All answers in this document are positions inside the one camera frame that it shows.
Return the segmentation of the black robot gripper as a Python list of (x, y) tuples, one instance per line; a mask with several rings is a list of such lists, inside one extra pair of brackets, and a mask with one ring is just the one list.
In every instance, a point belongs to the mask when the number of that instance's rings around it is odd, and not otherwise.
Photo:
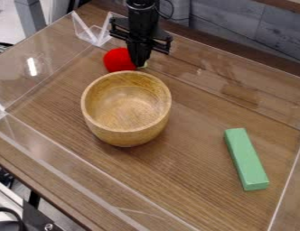
[(126, 0), (127, 16), (112, 16), (110, 35), (127, 43), (131, 62), (140, 68), (151, 51), (168, 54), (171, 35), (159, 28), (159, 0)]

